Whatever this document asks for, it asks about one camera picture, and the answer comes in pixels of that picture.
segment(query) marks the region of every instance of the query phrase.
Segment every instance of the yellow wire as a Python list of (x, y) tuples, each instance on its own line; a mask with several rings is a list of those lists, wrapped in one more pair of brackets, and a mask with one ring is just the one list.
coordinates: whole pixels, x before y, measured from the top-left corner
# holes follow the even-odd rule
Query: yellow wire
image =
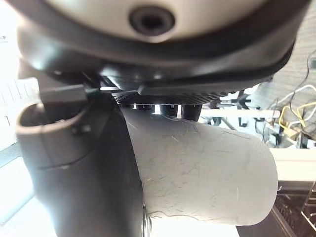
[[(303, 127), (306, 127), (306, 124), (305, 124), (305, 121), (303, 120), (302, 118), (302, 115), (300, 113), (300, 109), (302, 108), (305, 108), (307, 106), (311, 106), (311, 105), (316, 105), (316, 101), (314, 102), (310, 102), (310, 103), (307, 103), (307, 104), (304, 104), (304, 105), (301, 105), (297, 108), (297, 112), (295, 112), (294, 110), (292, 110), (292, 112), (295, 114), (295, 116), (298, 118), (298, 120), (301, 122), (302, 126)], [(284, 116), (284, 111), (285, 109), (291, 109), (288, 105), (287, 106), (284, 106), (283, 109), (282, 109), (282, 112), (281, 112), (281, 115), (280, 115), (280, 118), (278, 120), (278, 123), (280, 125), (280, 127), (284, 128), (284, 129), (287, 129), (286, 126), (284, 126), (281, 122), (282, 122), (282, 118)]]
[[(286, 105), (286, 106), (283, 107), (282, 112), (281, 112), (281, 115), (280, 115), (280, 118), (278, 119), (278, 124), (280, 125), (280, 127), (284, 128), (284, 129), (287, 129), (287, 127), (284, 126), (284, 125), (281, 123), (281, 122), (282, 122), (283, 115), (284, 115), (284, 112), (285, 112), (285, 109), (290, 109), (290, 110), (291, 110), (291, 108), (290, 108), (288, 105)], [(293, 112), (293, 113), (295, 114), (295, 116), (299, 119), (299, 121), (301, 122), (302, 126), (305, 127), (305, 122), (304, 122), (304, 120), (302, 119), (301, 114), (295, 112), (294, 110), (292, 110), (292, 112)]]

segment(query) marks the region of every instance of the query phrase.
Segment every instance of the white wire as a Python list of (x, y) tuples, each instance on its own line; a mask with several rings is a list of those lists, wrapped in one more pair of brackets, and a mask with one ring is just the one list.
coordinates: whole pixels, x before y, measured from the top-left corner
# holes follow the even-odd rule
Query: white wire
[(297, 90), (295, 90), (295, 91), (293, 91), (293, 92), (287, 94), (283, 99), (281, 99), (281, 100), (278, 102), (278, 104), (282, 103), (284, 100), (286, 100), (289, 96), (293, 95), (294, 93), (300, 92), (301, 90), (304, 90), (304, 89), (306, 89), (306, 88), (311, 88), (311, 89), (313, 89), (313, 90), (316, 92), (316, 88), (315, 88), (313, 85), (307, 84), (307, 85), (304, 85), (304, 86), (302, 86), (301, 88), (298, 88)]
[[(304, 90), (304, 89), (306, 89), (306, 88), (311, 88), (311, 89), (313, 89), (313, 90), (316, 92), (316, 88), (315, 88), (313, 85), (307, 84), (307, 85), (302, 86), (301, 88), (298, 88), (295, 92), (291, 92), (291, 93), (287, 94), (283, 99), (281, 99), (281, 100), (278, 102), (278, 104), (279, 104), (279, 103), (282, 103), (284, 100), (286, 100), (288, 97), (290, 97), (290, 96), (293, 95), (294, 93), (300, 92), (300, 91), (302, 91), (302, 90)], [(304, 121), (310, 120), (311, 117), (313, 117), (313, 115), (314, 115), (315, 112), (316, 112), (316, 106), (314, 107), (314, 109), (313, 109), (313, 111), (310, 113), (310, 115), (308, 115), (308, 117), (307, 117), (306, 119), (304, 119)], [(288, 128), (291, 128), (291, 126), (293, 126), (294, 124), (297, 124), (297, 123), (301, 123), (301, 122), (300, 122), (300, 121), (293, 121), (293, 122), (290, 122), (289, 125), (288, 125)]]

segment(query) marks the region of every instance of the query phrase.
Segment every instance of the white cylindrical tube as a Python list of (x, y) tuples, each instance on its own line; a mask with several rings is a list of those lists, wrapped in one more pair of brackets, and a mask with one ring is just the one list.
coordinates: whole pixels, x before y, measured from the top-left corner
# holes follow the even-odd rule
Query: white cylindrical tube
[(270, 212), (277, 169), (254, 136), (124, 109), (150, 214), (253, 225)]

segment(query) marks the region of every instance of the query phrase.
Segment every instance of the black mount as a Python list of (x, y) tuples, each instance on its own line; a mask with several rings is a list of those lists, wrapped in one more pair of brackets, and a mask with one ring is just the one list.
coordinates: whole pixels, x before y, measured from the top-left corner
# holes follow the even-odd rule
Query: black mount
[(113, 97), (31, 73), (43, 104), (22, 112), (16, 134), (58, 237), (143, 236), (142, 182)]

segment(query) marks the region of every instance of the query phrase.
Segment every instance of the bright window light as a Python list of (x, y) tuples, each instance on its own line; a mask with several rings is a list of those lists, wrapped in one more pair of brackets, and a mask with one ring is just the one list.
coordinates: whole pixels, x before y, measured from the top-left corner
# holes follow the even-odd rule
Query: bright window light
[(32, 180), (22, 157), (0, 168), (0, 193), (0, 223), (4, 223), (34, 195)]

